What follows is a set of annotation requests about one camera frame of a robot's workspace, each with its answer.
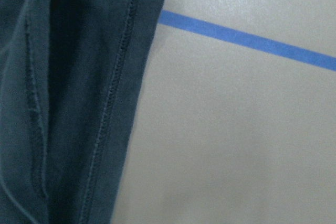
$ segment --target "stitching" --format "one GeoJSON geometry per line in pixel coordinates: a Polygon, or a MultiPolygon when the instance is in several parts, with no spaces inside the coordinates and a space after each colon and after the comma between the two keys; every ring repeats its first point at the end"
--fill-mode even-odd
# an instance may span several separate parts
{"type": "Polygon", "coordinates": [[[34,48],[31,33],[31,20],[29,8],[25,16],[25,40],[26,40],[26,91],[27,104],[30,117],[30,143],[33,152],[33,166],[31,168],[31,176],[33,187],[39,197],[48,198],[45,187],[46,172],[46,144],[45,130],[42,123],[41,107],[36,87],[36,76],[34,68],[34,48]]]}
{"type": "Polygon", "coordinates": [[[95,140],[93,147],[93,153],[90,162],[89,174],[85,188],[85,194],[83,197],[83,204],[81,206],[79,224],[87,224],[89,220],[89,212],[91,209],[91,203],[94,193],[94,186],[98,176],[98,168],[101,162],[101,154],[104,147],[104,143],[109,130],[109,120],[112,116],[112,109],[114,102],[116,100],[116,94],[119,87],[120,76],[124,64],[125,54],[130,43],[134,18],[137,11],[139,0],[130,0],[127,14],[125,17],[124,29],[119,43],[119,49],[116,57],[116,63],[114,66],[114,71],[112,78],[110,79],[109,89],[107,93],[106,100],[104,102],[104,107],[102,111],[102,117],[100,121],[100,126],[98,129],[98,135],[95,140]]]}
{"type": "Polygon", "coordinates": [[[8,189],[4,179],[2,176],[0,176],[0,185],[2,186],[2,189],[4,190],[5,194],[8,196],[8,198],[12,201],[15,207],[17,207],[27,218],[32,224],[40,224],[33,215],[27,211],[13,196],[12,192],[8,189]]]}

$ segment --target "pants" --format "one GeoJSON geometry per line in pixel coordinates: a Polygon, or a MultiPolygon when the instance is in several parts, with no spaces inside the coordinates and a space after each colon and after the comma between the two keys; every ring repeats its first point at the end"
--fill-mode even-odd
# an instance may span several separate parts
{"type": "Polygon", "coordinates": [[[109,223],[164,0],[0,0],[0,223],[109,223]]]}

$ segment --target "pant leg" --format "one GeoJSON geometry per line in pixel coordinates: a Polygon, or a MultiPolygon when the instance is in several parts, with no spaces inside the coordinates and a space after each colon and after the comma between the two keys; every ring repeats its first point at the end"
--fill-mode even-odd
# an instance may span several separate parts
{"type": "Polygon", "coordinates": [[[25,0],[1,83],[1,211],[109,223],[162,4],[25,0]]]}

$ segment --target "blue tape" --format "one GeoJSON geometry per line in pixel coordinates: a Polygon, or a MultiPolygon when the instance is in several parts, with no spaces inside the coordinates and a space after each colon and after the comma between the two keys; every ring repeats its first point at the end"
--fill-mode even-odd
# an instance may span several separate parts
{"type": "Polygon", "coordinates": [[[159,23],[336,71],[336,58],[163,10],[159,23]]]}

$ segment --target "floor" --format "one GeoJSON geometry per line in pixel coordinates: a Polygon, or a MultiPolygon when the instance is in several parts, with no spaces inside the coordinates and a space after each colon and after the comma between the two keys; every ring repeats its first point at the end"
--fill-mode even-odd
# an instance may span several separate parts
{"type": "Polygon", "coordinates": [[[112,223],[336,223],[335,1],[166,0],[112,223]]]}

